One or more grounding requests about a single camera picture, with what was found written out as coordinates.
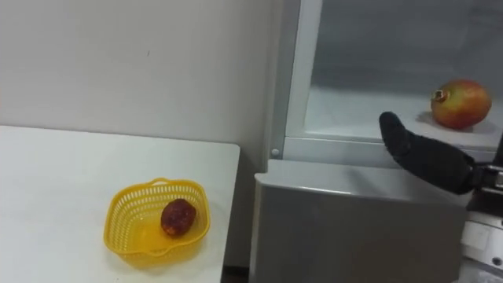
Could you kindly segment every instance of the basket handle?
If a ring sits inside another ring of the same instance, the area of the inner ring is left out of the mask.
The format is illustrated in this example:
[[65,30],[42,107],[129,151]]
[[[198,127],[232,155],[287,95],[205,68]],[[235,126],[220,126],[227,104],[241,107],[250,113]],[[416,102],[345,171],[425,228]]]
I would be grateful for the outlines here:
[[160,177],[160,178],[155,178],[152,181],[145,183],[145,185],[152,186],[152,185],[155,185],[156,183],[162,183],[162,184],[166,185],[166,184],[171,183],[171,180],[167,179],[167,178]]

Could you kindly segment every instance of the screw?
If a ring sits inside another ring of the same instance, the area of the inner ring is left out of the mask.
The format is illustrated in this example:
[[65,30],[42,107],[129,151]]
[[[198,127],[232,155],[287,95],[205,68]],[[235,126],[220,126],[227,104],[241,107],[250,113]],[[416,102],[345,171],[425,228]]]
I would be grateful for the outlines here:
[[270,151],[270,154],[273,156],[279,156],[280,155],[280,150],[279,149],[273,149]]
[[493,258],[493,264],[495,266],[500,266],[502,263],[503,263],[503,261],[501,261],[500,258],[498,258],[498,257]]

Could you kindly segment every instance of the fruit stem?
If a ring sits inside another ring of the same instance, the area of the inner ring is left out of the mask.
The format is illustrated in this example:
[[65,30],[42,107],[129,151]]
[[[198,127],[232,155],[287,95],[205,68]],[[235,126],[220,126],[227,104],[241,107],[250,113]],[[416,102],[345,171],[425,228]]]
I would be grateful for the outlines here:
[[449,97],[449,93],[443,90],[437,90],[431,96],[431,99],[437,102],[444,102]]

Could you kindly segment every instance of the red fruit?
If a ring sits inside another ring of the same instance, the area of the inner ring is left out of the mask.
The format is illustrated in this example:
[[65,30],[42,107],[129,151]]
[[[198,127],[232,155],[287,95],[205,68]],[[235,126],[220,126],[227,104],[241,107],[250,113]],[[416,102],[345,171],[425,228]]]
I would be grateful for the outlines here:
[[166,234],[177,237],[189,231],[195,218],[196,209],[194,206],[187,200],[176,199],[163,209],[160,225]]
[[482,121],[490,106],[491,99],[484,88],[467,79],[450,81],[431,96],[431,111],[435,121],[455,130]]

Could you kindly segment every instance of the yellow basket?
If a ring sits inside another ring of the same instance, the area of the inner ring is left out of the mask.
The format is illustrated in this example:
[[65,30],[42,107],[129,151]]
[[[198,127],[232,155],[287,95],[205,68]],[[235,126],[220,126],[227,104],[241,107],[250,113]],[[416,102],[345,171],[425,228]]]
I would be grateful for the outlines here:
[[[194,224],[182,237],[167,236],[160,226],[166,205],[184,198],[196,208]],[[135,267],[176,263],[194,256],[210,228],[204,189],[188,180],[156,178],[118,192],[108,209],[103,239],[112,252]]]

